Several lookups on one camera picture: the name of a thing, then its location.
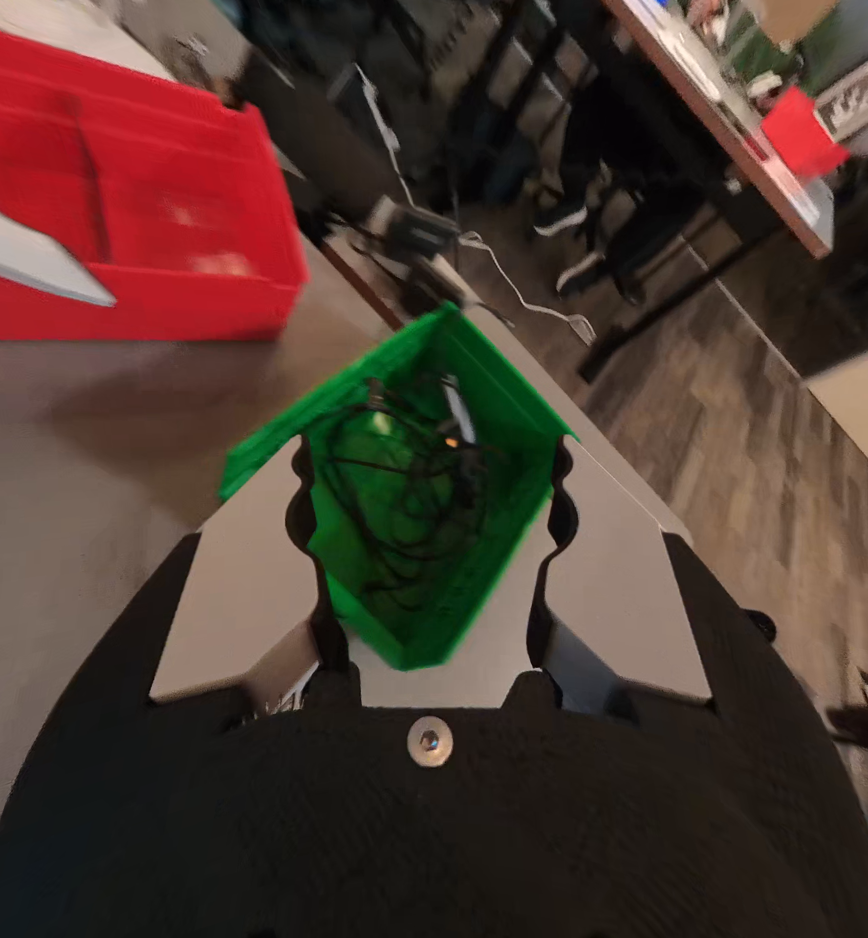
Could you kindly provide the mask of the small red plastic bin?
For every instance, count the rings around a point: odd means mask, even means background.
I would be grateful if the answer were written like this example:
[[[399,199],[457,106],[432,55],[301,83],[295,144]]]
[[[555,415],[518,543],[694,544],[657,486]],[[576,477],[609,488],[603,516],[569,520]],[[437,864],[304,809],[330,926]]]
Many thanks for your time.
[[[761,120],[761,131],[786,168],[804,181],[835,171],[851,153],[833,141],[799,88],[786,88]]]

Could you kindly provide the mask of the framed black white tag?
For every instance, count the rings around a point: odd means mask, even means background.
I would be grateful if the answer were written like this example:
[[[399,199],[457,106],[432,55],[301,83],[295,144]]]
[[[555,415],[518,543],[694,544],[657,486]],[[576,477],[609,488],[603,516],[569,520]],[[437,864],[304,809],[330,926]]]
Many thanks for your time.
[[[868,60],[823,89],[813,115],[835,144],[844,144],[868,129]]]

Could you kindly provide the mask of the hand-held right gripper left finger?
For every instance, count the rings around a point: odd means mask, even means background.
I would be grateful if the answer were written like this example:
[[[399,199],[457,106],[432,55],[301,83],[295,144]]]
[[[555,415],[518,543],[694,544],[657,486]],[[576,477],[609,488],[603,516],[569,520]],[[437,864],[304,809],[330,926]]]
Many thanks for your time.
[[[318,668],[347,673],[347,641],[315,534],[310,442],[294,436],[199,529],[150,687],[166,705],[237,690],[267,715]]]

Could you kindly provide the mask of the black power adapter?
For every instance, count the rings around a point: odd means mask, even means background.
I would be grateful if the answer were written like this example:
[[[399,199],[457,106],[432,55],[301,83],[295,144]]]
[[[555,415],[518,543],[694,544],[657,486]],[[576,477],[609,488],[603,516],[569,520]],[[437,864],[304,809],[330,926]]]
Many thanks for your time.
[[[457,260],[454,220],[383,196],[359,235],[368,256],[393,278],[402,311],[417,318],[450,303],[466,309],[474,294],[448,260]]]

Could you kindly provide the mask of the wooden top table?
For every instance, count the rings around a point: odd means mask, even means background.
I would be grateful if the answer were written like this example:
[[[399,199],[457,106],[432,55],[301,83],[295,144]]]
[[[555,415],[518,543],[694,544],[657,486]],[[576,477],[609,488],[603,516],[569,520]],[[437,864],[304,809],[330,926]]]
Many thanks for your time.
[[[761,116],[744,92],[725,79],[698,33],[674,6],[661,8],[655,2],[605,2],[605,6],[781,223],[813,257],[826,257],[835,239],[830,189],[787,168],[761,131]]]

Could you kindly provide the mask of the green plastic bin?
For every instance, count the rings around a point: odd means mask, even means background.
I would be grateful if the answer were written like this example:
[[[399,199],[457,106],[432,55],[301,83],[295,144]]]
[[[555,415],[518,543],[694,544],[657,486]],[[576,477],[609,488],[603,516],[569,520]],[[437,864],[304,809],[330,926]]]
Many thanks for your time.
[[[457,378],[478,445],[444,434]],[[312,552],[335,617],[389,666],[445,663],[552,492],[567,424],[450,303],[395,332],[228,449],[224,503],[310,442]]]

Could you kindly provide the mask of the large red plastic bin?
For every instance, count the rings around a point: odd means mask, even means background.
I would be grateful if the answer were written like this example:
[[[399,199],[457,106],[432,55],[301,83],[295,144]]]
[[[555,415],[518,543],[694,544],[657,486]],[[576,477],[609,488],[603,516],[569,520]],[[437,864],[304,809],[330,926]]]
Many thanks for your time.
[[[264,340],[307,281],[260,112],[0,31],[0,213],[107,306],[0,275],[0,340]]]

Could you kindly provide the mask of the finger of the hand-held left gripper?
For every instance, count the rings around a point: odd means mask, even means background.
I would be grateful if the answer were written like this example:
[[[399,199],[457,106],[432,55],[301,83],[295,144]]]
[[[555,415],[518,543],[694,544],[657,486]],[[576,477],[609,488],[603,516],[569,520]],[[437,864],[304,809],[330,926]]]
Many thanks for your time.
[[[0,213],[0,278],[38,291],[113,306],[114,294],[58,241]]]

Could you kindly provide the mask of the grey usb hub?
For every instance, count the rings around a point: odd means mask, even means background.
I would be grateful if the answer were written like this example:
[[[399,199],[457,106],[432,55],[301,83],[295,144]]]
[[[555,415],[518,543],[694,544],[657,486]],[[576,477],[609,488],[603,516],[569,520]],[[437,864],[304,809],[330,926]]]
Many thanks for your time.
[[[456,443],[462,443],[465,448],[477,446],[478,440],[474,421],[463,395],[460,394],[457,378],[453,375],[443,375],[440,378],[440,387],[450,412],[444,434],[450,436],[450,439]]]

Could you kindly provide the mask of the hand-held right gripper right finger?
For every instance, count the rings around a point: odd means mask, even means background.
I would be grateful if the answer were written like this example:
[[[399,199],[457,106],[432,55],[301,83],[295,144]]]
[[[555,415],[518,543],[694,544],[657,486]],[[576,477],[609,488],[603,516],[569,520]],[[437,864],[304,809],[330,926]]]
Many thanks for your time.
[[[557,440],[526,650],[564,709],[627,690],[703,706],[712,693],[657,519],[572,436]]]

